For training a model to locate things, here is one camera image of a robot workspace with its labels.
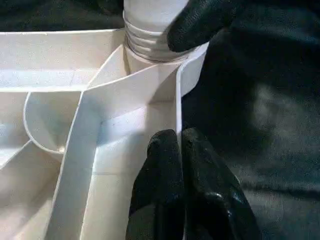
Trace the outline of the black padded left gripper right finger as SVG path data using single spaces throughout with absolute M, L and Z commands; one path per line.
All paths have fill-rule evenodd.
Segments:
M 236 176 L 196 128 L 182 131 L 188 240 L 259 240 L 261 232 Z

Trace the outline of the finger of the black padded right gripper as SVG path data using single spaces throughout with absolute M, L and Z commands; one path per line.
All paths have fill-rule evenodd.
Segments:
M 108 15 L 118 15 L 124 10 L 123 0 L 98 0 L 98 6 Z
M 248 4 L 248 0 L 190 0 L 169 27 L 169 49 L 181 53 L 207 43 Z

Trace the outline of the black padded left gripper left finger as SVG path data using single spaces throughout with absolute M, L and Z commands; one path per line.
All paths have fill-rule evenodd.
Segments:
M 148 143 L 145 162 L 130 200 L 128 240 L 181 240 L 185 191 L 180 149 L 174 130 L 161 130 Z

